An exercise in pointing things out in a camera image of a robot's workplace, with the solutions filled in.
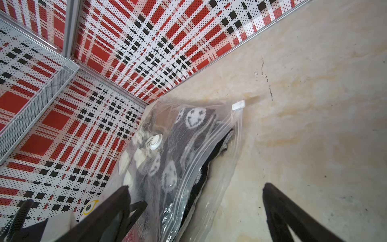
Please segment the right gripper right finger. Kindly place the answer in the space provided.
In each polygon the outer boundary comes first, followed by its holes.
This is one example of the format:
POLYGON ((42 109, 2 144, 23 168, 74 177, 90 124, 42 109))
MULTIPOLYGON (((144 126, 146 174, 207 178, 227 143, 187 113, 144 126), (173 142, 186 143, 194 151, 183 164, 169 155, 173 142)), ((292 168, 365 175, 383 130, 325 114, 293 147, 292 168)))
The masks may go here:
POLYGON ((273 242, 293 242, 290 230, 302 242, 341 242, 272 183, 263 188, 263 203, 273 242))

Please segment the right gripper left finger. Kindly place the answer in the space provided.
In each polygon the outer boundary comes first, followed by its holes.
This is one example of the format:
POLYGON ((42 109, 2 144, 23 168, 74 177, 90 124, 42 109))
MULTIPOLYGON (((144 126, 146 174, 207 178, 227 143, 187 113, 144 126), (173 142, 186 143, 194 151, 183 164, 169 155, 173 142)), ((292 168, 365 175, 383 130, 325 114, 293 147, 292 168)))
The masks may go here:
POLYGON ((143 214, 145 201, 131 203, 129 187, 122 186, 58 242, 121 242, 143 214))

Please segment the black smiley face scarf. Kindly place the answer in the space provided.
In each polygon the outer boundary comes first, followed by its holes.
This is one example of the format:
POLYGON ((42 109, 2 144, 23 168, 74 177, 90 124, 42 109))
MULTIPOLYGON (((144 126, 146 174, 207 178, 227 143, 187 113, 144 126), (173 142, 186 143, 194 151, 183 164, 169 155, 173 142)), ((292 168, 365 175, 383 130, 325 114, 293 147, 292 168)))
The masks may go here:
POLYGON ((148 206, 142 230, 156 237, 174 236, 187 225, 205 186, 211 163, 236 151, 241 110, 230 105, 194 106, 160 101, 140 127, 163 135, 157 150, 136 172, 132 198, 148 206))

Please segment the clear plastic vacuum bag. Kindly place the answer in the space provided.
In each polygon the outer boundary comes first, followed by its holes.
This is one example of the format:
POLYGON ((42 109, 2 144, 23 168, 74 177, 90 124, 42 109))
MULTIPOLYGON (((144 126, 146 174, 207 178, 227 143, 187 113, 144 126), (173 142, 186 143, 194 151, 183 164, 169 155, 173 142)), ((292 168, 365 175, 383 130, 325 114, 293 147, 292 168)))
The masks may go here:
POLYGON ((245 101, 187 103, 161 98, 142 119, 100 195, 106 200, 127 187, 133 202, 146 202, 139 221, 141 241, 173 242, 182 235, 210 176, 210 165, 226 155, 214 181, 204 223, 219 204, 240 150, 245 101))

